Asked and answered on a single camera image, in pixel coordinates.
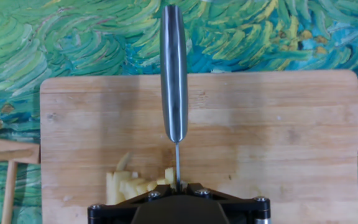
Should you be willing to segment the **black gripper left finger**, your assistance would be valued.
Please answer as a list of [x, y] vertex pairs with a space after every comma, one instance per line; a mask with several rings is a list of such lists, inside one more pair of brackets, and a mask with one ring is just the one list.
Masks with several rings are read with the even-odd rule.
[[174, 195], [170, 185], [158, 185], [149, 192], [117, 205], [94, 204], [87, 208], [88, 224], [131, 223], [136, 211], [145, 203]]

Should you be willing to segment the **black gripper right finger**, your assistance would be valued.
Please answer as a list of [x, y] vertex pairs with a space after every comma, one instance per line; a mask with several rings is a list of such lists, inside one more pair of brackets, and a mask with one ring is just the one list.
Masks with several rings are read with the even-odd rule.
[[200, 183], [181, 184], [181, 194], [189, 196], [184, 216], [190, 223], [271, 223], [270, 199], [256, 196], [243, 199], [204, 187]]

